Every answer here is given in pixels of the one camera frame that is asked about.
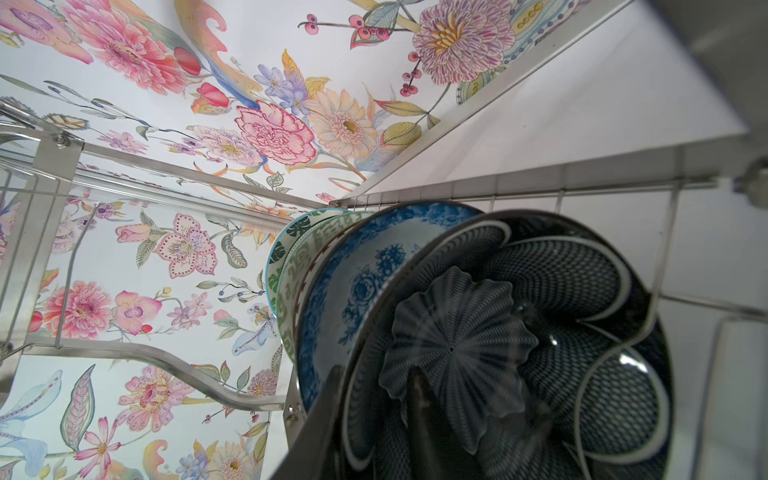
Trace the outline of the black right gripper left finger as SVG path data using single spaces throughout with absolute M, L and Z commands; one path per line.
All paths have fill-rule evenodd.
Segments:
M 344 367 L 336 365 L 310 409 L 304 407 L 296 371 L 288 383 L 283 411 L 288 451 L 271 479 L 343 479 L 338 440 Z

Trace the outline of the blue floral bowl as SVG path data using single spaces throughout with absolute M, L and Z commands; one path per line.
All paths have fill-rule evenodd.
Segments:
M 450 201 L 399 204 L 363 220 L 330 249 L 298 320 L 295 365 L 305 408 L 315 403 L 330 370 L 347 363 L 385 283 L 421 248 L 480 214 Z

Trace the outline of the stainless steel dish rack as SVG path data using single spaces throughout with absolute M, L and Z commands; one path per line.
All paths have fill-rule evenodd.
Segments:
M 594 475 L 767 475 L 763 1 L 5 1 L 1 475 L 268 479 L 379 295 L 476 223 L 593 239 L 649 336 Z

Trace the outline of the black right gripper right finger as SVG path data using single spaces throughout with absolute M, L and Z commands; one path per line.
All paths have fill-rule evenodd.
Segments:
M 480 466 L 460 444 L 419 367 L 408 372 L 407 431 L 414 479 L 479 479 Z

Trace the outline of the green geometric pattern bowl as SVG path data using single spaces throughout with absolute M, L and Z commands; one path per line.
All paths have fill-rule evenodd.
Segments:
M 292 362 L 297 359 L 294 339 L 297 299 L 307 272 L 334 238 L 366 216 L 365 212 L 338 208 L 310 211 L 285 227 L 273 245 L 266 272 L 268 300 L 277 320 L 283 350 Z

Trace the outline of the black patterned bowl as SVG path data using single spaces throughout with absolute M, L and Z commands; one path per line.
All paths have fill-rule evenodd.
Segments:
M 659 479 L 668 460 L 673 416 L 668 346 L 660 326 L 645 330 L 651 297 L 619 254 L 585 226 L 534 210 L 477 215 L 409 257 L 397 247 L 392 277 L 368 307 L 350 358 L 341 439 L 349 465 L 370 464 L 384 416 L 402 406 L 403 363 L 392 389 L 379 383 L 397 307 L 453 269 L 461 282 L 449 302 L 409 312 L 405 339 L 425 349 L 433 386 L 456 394 L 451 426 L 478 443 L 495 417 L 522 409 L 537 392 L 555 414 L 554 429 L 582 452 L 597 479 Z

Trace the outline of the green leaf pattern bowl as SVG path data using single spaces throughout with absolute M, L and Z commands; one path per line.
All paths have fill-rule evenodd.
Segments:
M 277 315 L 278 284 L 284 262 L 290 250 L 312 227 L 343 212 L 344 210 L 339 208 L 323 208 L 301 214 L 278 234 L 268 255 L 264 273 L 267 301 L 274 315 Z

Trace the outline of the white lattice pattern bowl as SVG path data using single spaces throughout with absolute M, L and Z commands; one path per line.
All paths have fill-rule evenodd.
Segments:
M 288 356 L 293 363 L 296 363 L 298 359 L 297 334 L 300 298 L 307 288 L 319 257 L 331 243 L 340 239 L 353 226 L 371 215 L 372 213 L 369 211 L 344 211 L 342 214 L 312 227 L 291 250 L 281 286 L 284 290 L 283 300 L 286 304 L 287 326 L 290 328 L 288 338 L 293 344 Z

